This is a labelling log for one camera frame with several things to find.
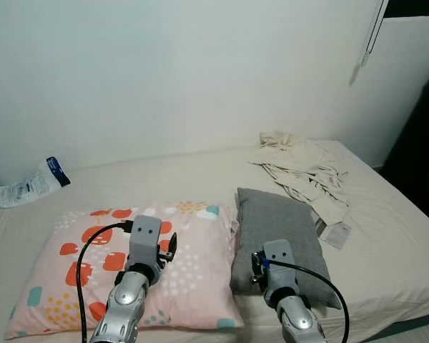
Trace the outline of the pink patterned pillow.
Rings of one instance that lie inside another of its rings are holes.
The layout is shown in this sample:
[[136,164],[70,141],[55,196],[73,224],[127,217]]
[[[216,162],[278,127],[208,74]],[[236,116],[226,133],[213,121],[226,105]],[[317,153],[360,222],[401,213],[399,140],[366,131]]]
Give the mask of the pink patterned pillow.
[[237,212],[210,202],[153,203],[136,208],[68,212],[54,225],[6,324],[5,339],[81,331],[77,285],[83,287],[87,332],[103,316],[129,256],[133,219],[162,220],[159,243],[178,236],[172,262],[145,304],[143,327],[238,329],[243,322],[230,287],[237,254]]

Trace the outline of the grey pillow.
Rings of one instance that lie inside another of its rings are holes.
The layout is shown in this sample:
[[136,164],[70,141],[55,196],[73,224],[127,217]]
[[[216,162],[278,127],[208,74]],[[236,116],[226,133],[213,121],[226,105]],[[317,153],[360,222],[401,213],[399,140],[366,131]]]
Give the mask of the grey pillow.
[[251,255],[260,251],[265,242],[286,239],[292,248],[294,264],[329,279],[322,245],[318,239],[312,208],[303,202],[271,192],[238,187],[237,254],[231,268],[230,287],[234,294],[260,295],[265,293],[253,284]]

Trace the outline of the small grey card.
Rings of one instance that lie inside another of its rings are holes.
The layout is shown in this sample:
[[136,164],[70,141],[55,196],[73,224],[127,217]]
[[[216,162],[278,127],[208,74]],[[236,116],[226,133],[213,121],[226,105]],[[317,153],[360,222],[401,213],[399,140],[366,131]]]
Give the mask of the small grey card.
[[352,232],[352,227],[345,222],[328,225],[322,219],[316,221],[316,228],[319,238],[335,249],[343,249]]

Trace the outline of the crumpled beige cloth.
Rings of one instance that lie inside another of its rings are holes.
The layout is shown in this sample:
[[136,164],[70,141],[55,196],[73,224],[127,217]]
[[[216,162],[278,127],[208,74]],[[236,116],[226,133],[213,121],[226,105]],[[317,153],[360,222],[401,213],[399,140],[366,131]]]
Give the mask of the crumpled beige cloth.
[[258,144],[249,163],[262,167],[289,197],[308,204],[326,225],[343,222],[349,212],[343,189],[347,174],[331,151],[315,140],[283,131],[260,133]]

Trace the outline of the bed with beige sheet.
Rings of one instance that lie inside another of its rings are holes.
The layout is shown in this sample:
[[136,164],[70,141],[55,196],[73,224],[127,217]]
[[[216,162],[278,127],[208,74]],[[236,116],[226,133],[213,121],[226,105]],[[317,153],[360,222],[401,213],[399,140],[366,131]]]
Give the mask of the bed with beige sheet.
[[[345,175],[353,230],[342,249],[323,245],[331,281],[350,311],[349,343],[395,322],[429,316],[429,218],[338,141],[323,141]],[[80,343],[77,330],[6,340],[9,316],[55,223],[75,210],[142,209],[152,202],[233,205],[240,187],[279,193],[253,148],[176,154],[67,169],[71,185],[16,208],[0,209],[0,343]]]

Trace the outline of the dark window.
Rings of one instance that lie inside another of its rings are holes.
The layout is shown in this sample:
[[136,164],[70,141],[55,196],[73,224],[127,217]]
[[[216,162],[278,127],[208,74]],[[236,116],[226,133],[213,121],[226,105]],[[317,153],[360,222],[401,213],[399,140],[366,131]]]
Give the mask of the dark window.
[[429,0],[388,0],[385,19],[414,16],[429,16]]

